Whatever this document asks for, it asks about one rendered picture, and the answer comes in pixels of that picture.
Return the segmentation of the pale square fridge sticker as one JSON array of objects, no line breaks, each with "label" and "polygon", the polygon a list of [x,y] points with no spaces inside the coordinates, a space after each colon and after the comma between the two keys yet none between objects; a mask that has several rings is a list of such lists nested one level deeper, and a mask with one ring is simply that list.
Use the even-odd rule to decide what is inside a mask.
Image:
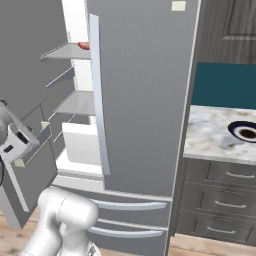
[{"label": "pale square fridge sticker", "polygon": [[182,0],[173,1],[171,3],[172,11],[184,11],[186,9],[186,2]]}]

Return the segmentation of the grey wood wall cupboard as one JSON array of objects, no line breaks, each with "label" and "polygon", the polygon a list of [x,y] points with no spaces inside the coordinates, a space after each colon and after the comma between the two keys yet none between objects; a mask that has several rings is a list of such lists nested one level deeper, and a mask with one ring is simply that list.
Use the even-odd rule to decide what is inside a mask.
[{"label": "grey wood wall cupboard", "polygon": [[256,65],[256,0],[202,0],[200,62]]}]

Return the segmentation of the white crisper drawer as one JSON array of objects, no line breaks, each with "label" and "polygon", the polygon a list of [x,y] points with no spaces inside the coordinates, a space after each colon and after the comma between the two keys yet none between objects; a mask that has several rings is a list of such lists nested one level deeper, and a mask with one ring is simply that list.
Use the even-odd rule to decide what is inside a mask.
[{"label": "white crisper drawer", "polygon": [[71,162],[101,165],[97,127],[76,123],[63,123],[65,147]]}]

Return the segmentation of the grey closed fridge door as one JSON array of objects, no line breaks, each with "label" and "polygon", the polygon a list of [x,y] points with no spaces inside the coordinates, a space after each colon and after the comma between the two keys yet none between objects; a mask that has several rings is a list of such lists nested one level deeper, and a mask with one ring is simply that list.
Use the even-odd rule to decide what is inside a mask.
[{"label": "grey closed fridge door", "polygon": [[87,0],[99,17],[106,189],[169,197],[181,152],[200,0]]}]

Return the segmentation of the grey fridge freezer drawer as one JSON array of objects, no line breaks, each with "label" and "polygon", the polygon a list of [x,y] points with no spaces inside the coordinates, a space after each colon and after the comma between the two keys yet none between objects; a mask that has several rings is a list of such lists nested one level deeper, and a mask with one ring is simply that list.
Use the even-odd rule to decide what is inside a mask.
[{"label": "grey fridge freezer drawer", "polygon": [[157,226],[128,224],[100,219],[93,227],[119,231],[164,231],[151,238],[115,238],[89,232],[90,239],[100,248],[142,256],[165,256],[167,229]]},{"label": "grey fridge freezer drawer", "polygon": [[99,218],[109,221],[124,222],[130,224],[157,226],[166,228],[169,221],[169,211],[171,201],[157,197],[142,196],[122,192],[107,191],[103,187],[103,182],[98,180],[88,180],[82,178],[68,177],[58,175],[53,181],[53,185],[69,190],[73,193],[84,196],[88,199],[120,202],[120,203],[145,203],[145,202],[163,202],[166,207],[157,210],[143,211],[119,211],[102,209],[99,206]]}]

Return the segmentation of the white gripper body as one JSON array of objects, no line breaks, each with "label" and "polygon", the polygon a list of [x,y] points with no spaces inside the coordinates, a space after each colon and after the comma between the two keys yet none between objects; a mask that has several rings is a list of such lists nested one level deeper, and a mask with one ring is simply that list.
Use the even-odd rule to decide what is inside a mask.
[{"label": "white gripper body", "polygon": [[29,141],[27,144],[21,140],[7,141],[0,146],[0,157],[4,163],[11,163],[30,152],[39,145],[39,141]]}]

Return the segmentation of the grey open fridge door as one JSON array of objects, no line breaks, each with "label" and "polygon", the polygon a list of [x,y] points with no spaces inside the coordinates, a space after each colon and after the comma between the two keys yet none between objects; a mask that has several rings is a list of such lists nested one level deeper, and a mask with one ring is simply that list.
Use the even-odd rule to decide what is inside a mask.
[{"label": "grey open fridge door", "polygon": [[0,210],[11,227],[24,227],[57,175],[50,120],[74,91],[74,68],[40,57],[66,42],[62,0],[0,0],[0,100],[39,140],[5,169]]}]

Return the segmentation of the grey fridge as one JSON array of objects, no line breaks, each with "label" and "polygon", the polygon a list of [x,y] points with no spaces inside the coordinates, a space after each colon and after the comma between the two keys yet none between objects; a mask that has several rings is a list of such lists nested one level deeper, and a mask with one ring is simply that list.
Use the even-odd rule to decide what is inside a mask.
[{"label": "grey fridge", "polygon": [[[89,40],[90,25],[89,25],[87,0],[62,0],[62,5],[64,9],[64,21],[66,26],[67,38],[68,38],[67,43],[78,44],[78,42],[89,42],[89,47],[90,47],[90,40]],[[180,137],[181,152],[179,154],[179,158],[177,161],[177,170],[175,173],[175,182],[173,185],[172,194],[169,197],[162,197],[162,196],[129,193],[129,194],[135,194],[135,195],[157,197],[164,200],[169,199],[171,201],[171,208],[169,211],[169,221],[168,221],[168,226],[166,227],[167,235],[166,235],[165,256],[168,255],[169,239],[173,233],[172,228],[176,223],[176,220],[175,220],[176,209],[177,209],[176,196],[179,192],[180,166],[182,162],[186,125],[188,122],[187,111],[190,105],[190,100],[189,100],[190,80],[191,80],[192,65],[193,65],[193,59],[194,59],[194,53],[195,53],[196,36],[197,36],[197,28],[196,28],[196,34],[194,37],[194,50],[193,50],[193,56],[192,56],[190,77],[188,80],[187,101],[184,108],[185,114],[184,114],[183,130]],[[93,92],[91,57],[89,60],[78,60],[78,59],[69,59],[69,60],[71,60],[74,66],[73,68],[74,68],[76,90]],[[94,116],[79,115],[79,114],[68,114],[68,115],[70,115],[71,118],[65,123],[95,125],[97,127],[96,114]],[[102,164],[98,166],[98,165],[89,165],[89,164],[71,162],[68,159],[65,146],[63,151],[60,153],[60,155],[57,158],[57,168],[59,171],[59,175],[61,176],[102,181],[103,187],[105,190],[111,191],[111,192],[118,192],[118,191],[112,191],[112,190],[106,189],[104,185],[104,174],[102,170]]]}]

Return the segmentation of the grey wood cabinet drawer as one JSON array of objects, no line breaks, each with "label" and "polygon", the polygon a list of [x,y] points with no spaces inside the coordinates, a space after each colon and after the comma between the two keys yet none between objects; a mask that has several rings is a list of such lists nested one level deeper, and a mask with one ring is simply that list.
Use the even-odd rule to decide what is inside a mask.
[{"label": "grey wood cabinet drawer", "polygon": [[226,175],[226,172],[255,175],[256,166],[200,159],[186,160],[186,181],[256,191],[255,179],[240,179]]},{"label": "grey wood cabinet drawer", "polygon": [[[242,205],[246,204],[247,208],[238,209],[216,205],[214,201],[223,203]],[[189,192],[182,199],[182,207],[185,210],[206,210],[242,216],[256,217],[256,196],[224,192]]]},{"label": "grey wood cabinet drawer", "polygon": [[[207,230],[207,226],[220,230],[236,230],[237,233],[231,235],[212,232]],[[181,211],[176,232],[256,247],[256,222],[247,220]]]}]

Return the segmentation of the glass fridge shelf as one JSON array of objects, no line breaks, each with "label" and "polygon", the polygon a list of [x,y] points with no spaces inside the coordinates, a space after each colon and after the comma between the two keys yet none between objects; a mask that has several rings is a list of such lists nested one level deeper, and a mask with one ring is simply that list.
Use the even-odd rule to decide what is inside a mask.
[{"label": "glass fridge shelf", "polygon": [[91,57],[89,50],[84,50],[77,43],[63,44],[40,57],[40,60],[46,59],[78,59],[89,60]]},{"label": "glass fridge shelf", "polygon": [[94,95],[92,91],[75,90],[60,106],[55,113],[79,114],[94,116]]}]

